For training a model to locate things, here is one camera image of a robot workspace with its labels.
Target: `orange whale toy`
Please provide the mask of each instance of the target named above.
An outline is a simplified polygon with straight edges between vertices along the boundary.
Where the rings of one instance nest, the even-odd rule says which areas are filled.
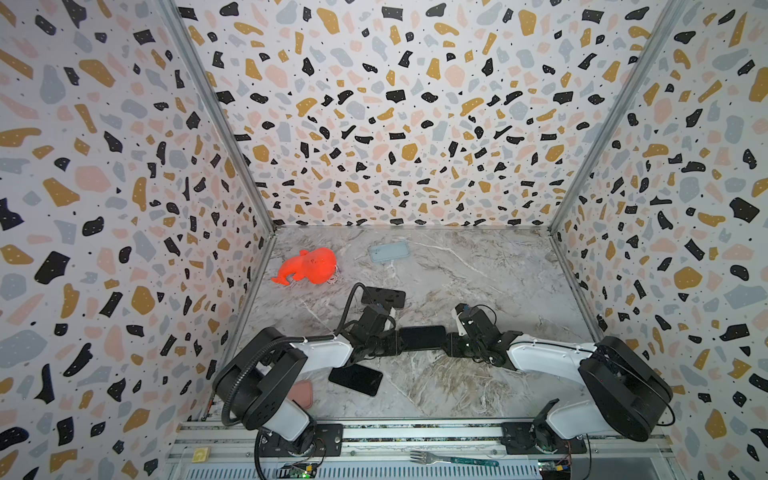
[[[292,257],[283,263],[273,277],[274,283],[290,285],[288,276],[293,274],[293,281],[298,282],[305,278],[315,285],[327,282],[336,272],[336,255],[325,247],[311,252],[301,250],[298,257]]]

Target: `terrazzo wall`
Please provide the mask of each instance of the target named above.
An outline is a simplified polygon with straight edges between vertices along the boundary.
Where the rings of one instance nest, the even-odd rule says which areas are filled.
[[[179,0],[277,224],[544,225],[661,0]]]
[[[673,386],[687,476],[755,480],[768,472],[768,3],[689,4],[556,237],[601,328]]]
[[[263,239],[147,2],[0,3],[0,477],[157,478]]]

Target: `fork handle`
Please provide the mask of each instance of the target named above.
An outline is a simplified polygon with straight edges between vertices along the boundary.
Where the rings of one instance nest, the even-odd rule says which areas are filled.
[[[480,458],[463,458],[463,457],[444,457],[451,463],[462,463],[464,465],[482,465],[485,467],[498,467],[498,462],[495,460],[481,460]]]

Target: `marble surface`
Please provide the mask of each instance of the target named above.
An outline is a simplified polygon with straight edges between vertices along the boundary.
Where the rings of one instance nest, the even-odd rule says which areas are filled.
[[[410,256],[371,261],[371,246],[407,242]],[[328,247],[339,269],[330,282],[270,281],[299,250]],[[544,232],[530,230],[405,230],[365,228],[283,228],[244,326],[238,349],[262,328],[285,335],[329,333],[339,322],[355,282],[406,292],[398,326],[445,325],[455,331],[457,303],[484,303],[498,314],[504,332],[521,330],[543,339],[589,340],[584,320]],[[348,319],[362,312],[359,293]],[[369,397],[328,382],[329,369],[304,378],[313,383],[317,418],[530,417],[553,398],[583,395],[569,380],[521,373],[452,359],[442,352],[411,352],[361,364],[384,375]],[[210,413],[217,412],[214,404]]]

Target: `smartphone screen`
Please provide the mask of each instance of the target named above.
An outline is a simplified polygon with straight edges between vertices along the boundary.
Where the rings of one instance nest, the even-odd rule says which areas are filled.
[[[376,396],[383,376],[378,370],[355,364],[341,369],[332,369],[328,380],[356,392]]]

